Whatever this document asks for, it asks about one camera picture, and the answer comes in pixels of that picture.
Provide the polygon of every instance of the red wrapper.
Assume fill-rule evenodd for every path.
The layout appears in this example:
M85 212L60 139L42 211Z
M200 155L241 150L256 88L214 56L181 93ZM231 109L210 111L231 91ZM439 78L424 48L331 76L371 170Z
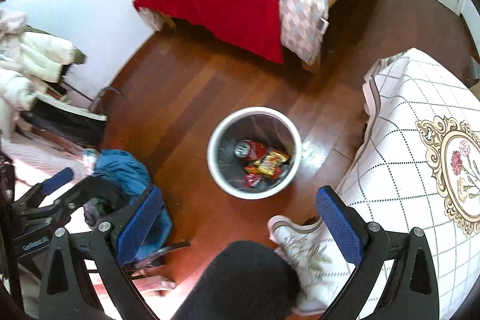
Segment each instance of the red wrapper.
M278 179L280 175L282 175L282 172L283 170L280 167L277 167L273 175L270 177L270 179L273 179L273 180Z
M248 165L245 167L245 171L248 172L248 174L258 174L258 167L253 165Z
M262 176L259 174L245 174L245 182L248 187L257 186L262 180Z
M262 143L254 140L242 140L250 146L250 152L248 153L246 160L258 160L263 158L267 153L267 148Z

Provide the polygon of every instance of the ornate frame design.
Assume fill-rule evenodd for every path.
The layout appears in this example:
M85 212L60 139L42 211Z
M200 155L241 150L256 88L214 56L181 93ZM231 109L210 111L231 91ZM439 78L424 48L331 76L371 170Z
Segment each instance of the ornate frame design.
M433 170L432 178L437 181L437 191L445 198L445 214L462 229L465 235L480 232L480 214L472 216L459 204L455 189L452 188L447 174L446 149L450 141L463 138L480 151L480 138L472 132L470 126L462 121L458 123L453 117L435 116L433 121L417 121L417 130L422 143L427 147L426 160Z

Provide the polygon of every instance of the metal screw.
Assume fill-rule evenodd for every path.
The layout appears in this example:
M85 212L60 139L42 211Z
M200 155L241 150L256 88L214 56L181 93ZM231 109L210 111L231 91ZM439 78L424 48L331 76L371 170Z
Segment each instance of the metal screw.
M57 236L57 238L60 238L64 234L65 234L65 228L59 228L55 231L55 236Z
M98 230L100 232L106 232L110 229L110 227L111 227L111 224L108 221L104 221L104 222L99 224Z
M419 238L423 236L423 231L420 228L413 228L413 233Z
M368 229L370 229L372 232L378 232L380 231L380 224L372 221L371 223L368 223Z

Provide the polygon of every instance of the floral print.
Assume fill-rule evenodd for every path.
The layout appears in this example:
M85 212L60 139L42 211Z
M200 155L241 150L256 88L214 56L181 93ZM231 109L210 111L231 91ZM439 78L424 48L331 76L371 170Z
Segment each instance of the floral print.
M466 179L463 176L457 180L457 192L460 202L465 203L467 198L476 198L480 201L480 171L476 162L470 161L470 143L466 140L460 141L458 146L459 151L453 151L452 162L450 165L453 168L455 175L460 175L462 171L466 173ZM464 165L461 156L466 157L466 164Z
M460 141L458 149L463 156L468 156L470 154L470 144L468 144L466 140Z
M462 158L460 157L460 152L454 151L452 153L452 162L450 164L452 165L453 173L455 175L460 175L460 172L462 172L463 168L463 162Z
M460 177L457 181L457 189L458 189L458 199L462 202L467 200L467 196L469 194L468 190L465 190L466 181L464 178Z

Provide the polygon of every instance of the person's leg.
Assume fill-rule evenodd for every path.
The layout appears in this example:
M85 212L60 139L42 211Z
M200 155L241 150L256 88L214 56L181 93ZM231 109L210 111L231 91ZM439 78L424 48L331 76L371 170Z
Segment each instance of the person's leg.
M284 320L299 281L273 250L251 241L218 254L172 320Z

